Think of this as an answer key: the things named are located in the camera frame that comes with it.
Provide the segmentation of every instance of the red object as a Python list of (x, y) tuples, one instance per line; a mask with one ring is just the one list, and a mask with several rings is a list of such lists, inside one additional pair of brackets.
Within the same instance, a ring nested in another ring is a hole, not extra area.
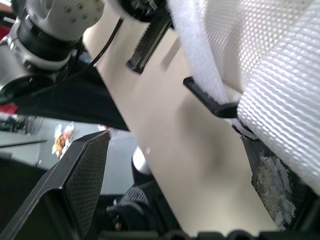
[(0, 106), (0, 113), (6, 113), (6, 114), (15, 114), (17, 111), (18, 107), (16, 105), (12, 104), (5, 104)]
[[(0, 40), (10, 32), (10, 28), (0, 25)], [(15, 114), (18, 107), (12, 104), (5, 104), (0, 106), (0, 113)]]
[(0, 26), (0, 40), (4, 38), (10, 32), (10, 28), (5, 26)]

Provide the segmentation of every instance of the table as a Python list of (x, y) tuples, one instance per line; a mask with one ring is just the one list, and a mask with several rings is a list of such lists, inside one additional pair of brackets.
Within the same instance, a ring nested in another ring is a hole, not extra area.
[[(92, 57), (118, 19), (107, 5), (87, 30)], [(97, 68), (182, 228), (191, 235), (274, 230), (239, 135), (183, 87), (192, 74), (176, 33), (169, 30), (142, 75), (125, 67), (146, 26), (126, 19)]]

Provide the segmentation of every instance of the white webbing strap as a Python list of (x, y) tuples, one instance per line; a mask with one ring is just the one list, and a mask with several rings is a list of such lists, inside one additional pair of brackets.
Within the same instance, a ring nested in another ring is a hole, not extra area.
[(320, 0), (259, 63), (238, 115), (320, 195)]

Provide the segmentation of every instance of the white textured fabric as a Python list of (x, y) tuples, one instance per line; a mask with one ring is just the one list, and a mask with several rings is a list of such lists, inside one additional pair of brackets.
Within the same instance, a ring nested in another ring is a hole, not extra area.
[(244, 92), (241, 121), (320, 195), (320, 0), (168, 5), (196, 83), (221, 104)]
[(238, 115), (320, 195), (320, 0), (260, 62)]

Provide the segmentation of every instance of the black wire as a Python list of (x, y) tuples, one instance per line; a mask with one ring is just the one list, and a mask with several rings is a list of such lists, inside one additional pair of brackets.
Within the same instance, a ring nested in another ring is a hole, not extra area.
[(72, 78), (75, 78), (75, 77), (78, 77), (80, 76), (81, 74), (83, 74), (85, 71), (87, 71), (88, 69), (92, 68), (99, 60), (100, 58), (105, 54), (105, 52), (108, 50), (108, 48), (110, 47), (111, 43), (113, 42), (113, 40), (115, 39), (116, 35), (117, 35), (117, 32), (119, 31), (122, 23), (123, 23), (123, 19), (120, 18), (119, 21), (117, 22), (109, 40), (106, 42), (105, 46), (102, 48), (102, 50), (100, 51), (100, 53), (92, 60), (92, 62), (90, 62), (87, 66), (85, 66), (83, 69), (81, 69), (80, 71), (78, 71), (77, 73), (71, 75), (70, 77), (68, 77), (66, 79), (67, 80), (70, 80)]
[(43, 94), (43, 93), (45, 93), (45, 92), (47, 92), (47, 91), (49, 91), (49, 90), (51, 90), (51, 89), (53, 89), (53, 88), (55, 88), (55, 87), (57, 87), (57, 86), (59, 86), (59, 85), (64, 84), (65, 82), (67, 82), (67, 81), (69, 81), (69, 80), (71, 80), (71, 79), (73, 79), (73, 78), (75, 78), (75, 77), (78, 77), (78, 76), (82, 75), (83, 73), (85, 73), (88, 69), (90, 69), (91, 67), (93, 67), (93, 66), (99, 61), (99, 59), (105, 54), (105, 52), (108, 50), (108, 48), (110, 47), (111, 43), (112, 43), (113, 40), (115, 39), (115, 37), (116, 37), (116, 35), (117, 35), (117, 33), (118, 33), (118, 31), (119, 31), (119, 29), (120, 29), (123, 21), (124, 21), (124, 20), (123, 20), (122, 18), (119, 19), (119, 21), (117, 22), (117, 24), (116, 24), (116, 26), (115, 26), (115, 28), (114, 28), (114, 30), (113, 30), (113, 32), (112, 32), (109, 40), (107, 41), (107, 43), (105, 44), (105, 46), (103, 47), (103, 49), (102, 49), (102, 50), (100, 51), (100, 53), (92, 60), (92, 62), (90, 62), (90, 63), (89, 63), (87, 66), (85, 66), (83, 69), (81, 69), (80, 71), (78, 71), (77, 73), (75, 73), (75, 74), (73, 74), (73, 75), (71, 75), (71, 76), (68, 76), (69, 74), (67, 74), (67, 77), (65, 77), (64, 80), (58, 82), (57, 84), (55, 84), (55, 85), (53, 85), (53, 86), (45, 87), (45, 88), (43, 88), (43, 89), (41, 89), (41, 90), (39, 90), (39, 91), (32, 92), (32, 93), (30, 93), (30, 94), (28, 94), (28, 95), (20, 96), (20, 97), (15, 97), (15, 98), (13, 98), (13, 99), (7, 99), (7, 98), (5, 98), (5, 99), (2, 98), (2, 99), (1, 99), (1, 98), (0, 98), (0, 106), (1, 106), (1, 105), (5, 105), (5, 104), (11, 104), (11, 103), (14, 103), (14, 102), (20, 102), (20, 101), (23, 101), (23, 100), (25, 100), (26, 98), (30, 98), (30, 97), (33, 98), (33, 97), (35, 97), (35, 96), (38, 96), (38, 95), (40, 95), (40, 94)]

